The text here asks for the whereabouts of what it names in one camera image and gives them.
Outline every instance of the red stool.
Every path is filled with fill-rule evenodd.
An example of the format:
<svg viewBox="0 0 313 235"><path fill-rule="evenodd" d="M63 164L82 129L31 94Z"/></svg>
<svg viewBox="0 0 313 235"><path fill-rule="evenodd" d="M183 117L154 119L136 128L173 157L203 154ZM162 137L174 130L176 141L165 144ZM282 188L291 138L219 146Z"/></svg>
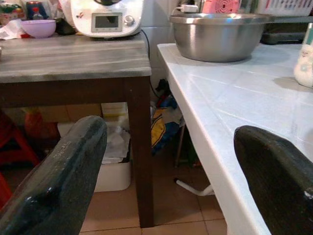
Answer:
<svg viewBox="0 0 313 235"><path fill-rule="evenodd" d="M32 162L33 165L39 164L39 159L21 131L7 115L0 111L0 148L4 147L12 139L17 142L21 149L0 152L0 165L26 161ZM0 209L10 198L11 194L5 179L0 174Z"/></svg>

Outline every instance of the black cable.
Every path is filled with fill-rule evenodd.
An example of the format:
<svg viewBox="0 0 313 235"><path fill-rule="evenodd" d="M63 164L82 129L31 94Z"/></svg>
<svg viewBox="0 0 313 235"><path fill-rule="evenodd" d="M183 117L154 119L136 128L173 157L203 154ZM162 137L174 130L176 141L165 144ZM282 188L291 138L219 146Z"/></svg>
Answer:
<svg viewBox="0 0 313 235"><path fill-rule="evenodd" d="M146 37L147 44L148 44L148 57L149 57L149 59L150 59L150 43L149 43L149 39L148 39L148 36L147 36L147 34L146 34L145 31L141 30L141 32L142 32L142 33L145 35L145 37ZM153 88L153 86L152 86L151 78L150 78L150 81L149 81L149 82L150 82L150 87L151 87L151 89L152 89L153 94L155 94L155 96L160 99L160 96L157 95L157 93L155 92L155 90L154 90L154 88Z"/></svg>

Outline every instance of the white tiled counter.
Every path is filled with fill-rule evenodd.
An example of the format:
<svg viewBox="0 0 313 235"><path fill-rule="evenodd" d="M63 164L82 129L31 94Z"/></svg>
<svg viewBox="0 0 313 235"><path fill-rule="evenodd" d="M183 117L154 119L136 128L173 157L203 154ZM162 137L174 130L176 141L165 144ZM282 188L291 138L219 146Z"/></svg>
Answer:
<svg viewBox="0 0 313 235"><path fill-rule="evenodd" d="M269 235L236 159L237 127L258 126L313 161L313 89L293 76L301 45L259 45L241 62L206 63L158 45L171 91L234 235Z"/></svg>

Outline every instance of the metal mixing bowl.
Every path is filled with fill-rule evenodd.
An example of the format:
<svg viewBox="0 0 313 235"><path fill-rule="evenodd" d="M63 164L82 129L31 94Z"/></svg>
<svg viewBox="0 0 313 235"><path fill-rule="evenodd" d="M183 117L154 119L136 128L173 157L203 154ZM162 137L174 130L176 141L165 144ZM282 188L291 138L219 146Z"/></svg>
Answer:
<svg viewBox="0 0 313 235"><path fill-rule="evenodd" d="M170 16L182 56L209 62L247 58L259 44L264 24L273 17L261 14L177 14Z"/></svg>

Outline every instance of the digital display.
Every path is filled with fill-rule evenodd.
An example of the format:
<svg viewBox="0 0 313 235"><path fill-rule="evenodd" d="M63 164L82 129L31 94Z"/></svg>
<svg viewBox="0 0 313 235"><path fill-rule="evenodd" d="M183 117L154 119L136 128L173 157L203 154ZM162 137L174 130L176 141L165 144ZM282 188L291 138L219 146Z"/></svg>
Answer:
<svg viewBox="0 0 313 235"><path fill-rule="evenodd" d="M118 28L118 16L96 16L95 28Z"/></svg>

